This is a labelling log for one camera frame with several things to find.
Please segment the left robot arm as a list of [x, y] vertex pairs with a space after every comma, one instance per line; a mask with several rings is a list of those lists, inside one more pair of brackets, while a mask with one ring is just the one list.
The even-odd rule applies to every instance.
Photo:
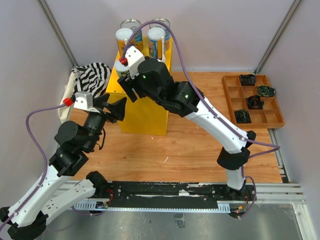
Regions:
[[71, 120], [60, 125], [54, 137], [58, 148], [51, 158], [42, 154], [44, 167], [39, 179], [14, 205], [0, 209], [1, 227], [9, 225], [7, 233], [11, 239], [34, 240], [56, 217], [77, 202], [90, 197], [101, 198], [106, 194], [111, 198], [114, 196], [103, 175], [92, 171], [65, 193], [52, 197], [86, 164], [87, 154], [94, 152], [98, 141], [105, 140], [105, 123], [124, 120], [127, 98], [109, 103], [109, 97], [108, 93], [93, 98], [90, 92], [78, 92], [53, 107], [78, 108], [82, 104], [87, 118], [84, 125]]

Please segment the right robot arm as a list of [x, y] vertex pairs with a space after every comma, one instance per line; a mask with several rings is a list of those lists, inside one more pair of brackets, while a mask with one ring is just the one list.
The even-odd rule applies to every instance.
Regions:
[[222, 144], [217, 163], [226, 171], [226, 193], [232, 200], [240, 199], [245, 193], [244, 165], [250, 156], [248, 148], [256, 133], [237, 128], [188, 81], [174, 81], [162, 61], [143, 57], [134, 63], [123, 60], [123, 64], [129, 72], [119, 78], [118, 83], [132, 102], [148, 97], [170, 113], [196, 123]]

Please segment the purple-label can with spoon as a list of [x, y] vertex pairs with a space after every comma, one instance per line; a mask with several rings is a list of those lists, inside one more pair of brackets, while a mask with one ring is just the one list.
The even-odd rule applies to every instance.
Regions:
[[148, 30], [148, 53], [153, 59], [162, 60], [165, 55], [165, 31], [160, 27], [153, 27]]

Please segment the blue Progresso soup can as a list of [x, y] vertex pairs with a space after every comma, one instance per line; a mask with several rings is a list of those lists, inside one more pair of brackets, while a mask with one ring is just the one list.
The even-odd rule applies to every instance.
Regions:
[[[137, 19], [126, 19], [120, 24], [120, 27], [128, 28], [128, 29], [131, 29], [133, 32], [135, 32], [140, 25], [141, 25], [141, 22]], [[142, 51], [144, 49], [142, 30], [138, 31], [137, 34], [134, 36], [134, 46], [139, 51]]]
[[149, 24], [149, 28], [161, 28], [164, 31], [167, 30], [167, 28], [169, 28], [171, 26], [171, 23], [168, 19], [166, 18], [154, 18], [153, 23]]

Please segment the blue porridge can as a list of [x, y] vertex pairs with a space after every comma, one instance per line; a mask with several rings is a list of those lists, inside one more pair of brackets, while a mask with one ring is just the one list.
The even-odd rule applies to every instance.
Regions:
[[120, 57], [122, 56], [124, 48], [132, 34], [133, 31], [130, 28], [120, 28], [116, 31], [115, 37]]

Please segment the white-lid can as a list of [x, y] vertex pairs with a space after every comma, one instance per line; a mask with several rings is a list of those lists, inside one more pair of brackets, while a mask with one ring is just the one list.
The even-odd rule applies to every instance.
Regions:
[[129, 73], [129, 66], [123, 65], [119, 60], [115, 61], [114, 68], [119, 78], [124, 77]]

